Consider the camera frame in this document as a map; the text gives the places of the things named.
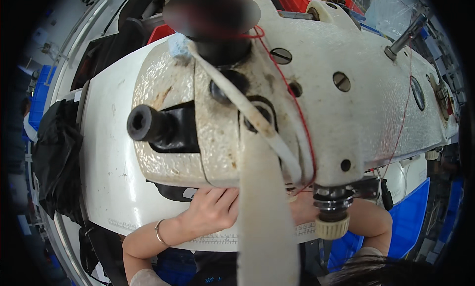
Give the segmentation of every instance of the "person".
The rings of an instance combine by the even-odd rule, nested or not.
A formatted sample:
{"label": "person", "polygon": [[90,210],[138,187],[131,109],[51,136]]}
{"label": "person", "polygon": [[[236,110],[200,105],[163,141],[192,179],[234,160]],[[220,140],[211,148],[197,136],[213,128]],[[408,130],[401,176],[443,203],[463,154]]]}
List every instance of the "person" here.
{"label": "person", "polygon": [[[129,285],[168,286],[152,270],[150,258],[169,246],[233,226],[238,217],[238,194],[237,188],[200,188],[187,211],[174,218],[161,220],[158,224],[146,224],[129,234],[122,244]],[[290,208],[296,226],[313,222],[319,213],[313,206],[312,190],[298,194],[297,200],[290,203]],[[405,273],[410,273],[411,277],[428,272],[425,267],[419,268],[386,257],[392,235],[392,218],[386,210],[372,202],[354,199],[347,211],[350,214],[349,230],[365,237],[362,248],[346,262],[341,271],[318,279],[309,277],[309,273],[305,272],[301,275],[300,285],[378,285],[380,280],[392,279],[390,281],[397,282],[401,276],[402,280],[407,280]],[[206,277],[217,277],[215,281],[219,280],[219,283],[216,285],[237,285],[236,257],[235,252],[196,252],[195,262],[199,271],[188,285],[208,285]],[[406,281],[404,285],[414,284]]]}
{"label": "person", "polygon": [[23,116],[23,127],[25,128],[25,132],[28,135],[28,138],[32,142],[38,142],[38,132],[34,129],[29,123],[29,110],[30,110],[31,102],[28,97],[25,97],[20,104],[21,114]]}

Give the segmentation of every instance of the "bracelet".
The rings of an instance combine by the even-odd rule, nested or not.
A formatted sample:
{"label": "bracelet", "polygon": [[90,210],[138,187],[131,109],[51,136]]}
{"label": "bracelet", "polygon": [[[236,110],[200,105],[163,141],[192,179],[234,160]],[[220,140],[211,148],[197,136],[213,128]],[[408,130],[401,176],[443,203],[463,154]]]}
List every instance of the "bracelet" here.
{"label": "bracelet", "polygon": [[155,226],[155,234],[157,235],[157,239],[165,246],[167,247],[170,247],[170,245],[168,245],[167,243],[165,243],[162,238],[160,237],[160,234],[158,233],[158,225],[160,225],[160,223],[165,220],[165,219],[162,219],[160,221],[158,221],[157,225]]}

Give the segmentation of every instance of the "hand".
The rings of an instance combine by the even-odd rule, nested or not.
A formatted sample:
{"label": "hand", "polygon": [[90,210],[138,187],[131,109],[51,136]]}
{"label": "hand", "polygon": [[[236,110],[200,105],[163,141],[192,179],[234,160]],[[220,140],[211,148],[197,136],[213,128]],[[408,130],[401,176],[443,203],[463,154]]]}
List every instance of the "hand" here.
{"label": "hand", "polygon": [[312,189],[305,189],[300,192],[297,195],[297,200],[290,203],[290,210],[292,211],[295,226],[314,222],[320,211],[313,205]]}
{"label": "hand", "polygon": [[[197,237],[230,228],[238,218],[238,188],[200,188],[195,193],[188,210],[169,220],[175,221],[179,233],[173,239],[165,235],[169,245],[191,241]],[[163,221],[166,234],[168,224]]]}

